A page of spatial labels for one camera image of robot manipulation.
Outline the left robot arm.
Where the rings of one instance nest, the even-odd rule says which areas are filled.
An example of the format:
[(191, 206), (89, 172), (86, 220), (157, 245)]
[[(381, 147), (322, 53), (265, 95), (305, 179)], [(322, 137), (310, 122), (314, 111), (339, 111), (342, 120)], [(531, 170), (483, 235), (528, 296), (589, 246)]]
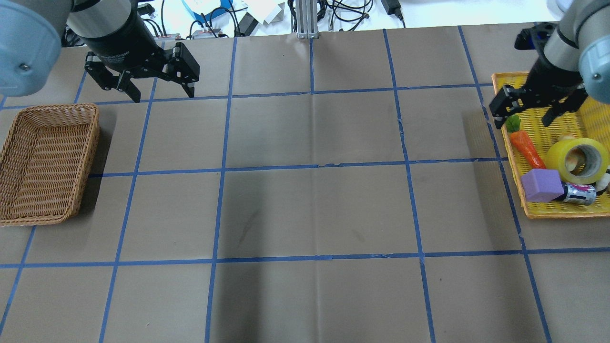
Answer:
[(195, 96), (200, 66), (185, 44), (162, 49), (134, 0), (3, 0), (0, 3), (3, 96), (41, 91), (57, 62), (65, 30), (89, 48), (84, 70), (104, 91), (139, 102), (133, 80), (159, 78)]

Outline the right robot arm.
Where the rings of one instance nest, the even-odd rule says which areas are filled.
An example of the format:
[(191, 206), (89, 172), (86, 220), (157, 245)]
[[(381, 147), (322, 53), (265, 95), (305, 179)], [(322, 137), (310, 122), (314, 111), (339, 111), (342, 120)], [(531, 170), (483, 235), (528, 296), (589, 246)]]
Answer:
[(610, 101), (610, 3), (574, 0), (558, 23), (541, 22), (523, 29), (514, 48), (535, 50), (538, 57), (525, 84), (499, 89), (489, 108), (497, 129), (509, 117), (545, 107), (547, 127), (592, 98)]

